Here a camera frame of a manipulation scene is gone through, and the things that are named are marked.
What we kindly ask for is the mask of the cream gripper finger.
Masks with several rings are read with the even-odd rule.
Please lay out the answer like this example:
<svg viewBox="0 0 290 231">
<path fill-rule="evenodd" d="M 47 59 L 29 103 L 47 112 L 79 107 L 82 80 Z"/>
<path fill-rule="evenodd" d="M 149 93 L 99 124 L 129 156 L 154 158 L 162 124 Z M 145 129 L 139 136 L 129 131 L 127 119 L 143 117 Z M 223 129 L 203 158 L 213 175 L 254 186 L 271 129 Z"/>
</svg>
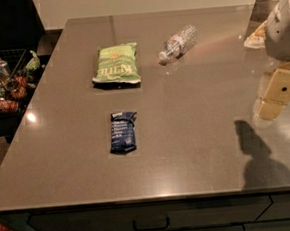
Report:
<svg viewBox="0 0 290 231">
<path fill-rule="evenodd" d="M 279 115 L 284 111 L 284 106 L 275 104 L 275 103 L 267 103 L 263 101 L 261 98 L 257 99 L 254 102 L 255 105 L 255 115 L 257 115 L 261 119 L 272 121 L 279 117 Z"/>
<path fill-rule="evenodd" d="M 287 105 L 290 103 L 290 63 L 284 63 L 274 70 L 265 91 L 264 100 L 269 103 Z"/>
</svg>

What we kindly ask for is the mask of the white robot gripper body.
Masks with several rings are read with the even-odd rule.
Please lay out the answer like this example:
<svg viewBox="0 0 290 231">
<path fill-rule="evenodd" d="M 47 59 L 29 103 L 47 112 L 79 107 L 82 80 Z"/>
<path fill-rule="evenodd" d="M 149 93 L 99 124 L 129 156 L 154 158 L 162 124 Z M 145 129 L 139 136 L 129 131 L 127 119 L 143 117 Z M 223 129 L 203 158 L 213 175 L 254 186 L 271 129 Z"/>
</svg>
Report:
<svg viewBox="0 0 290 231">
<path fill-rule="evenodd" d="M 279 61 L 290 61 L 290 0 L 278 1 L 265 28 L 267 54 Z"/>
</svg>

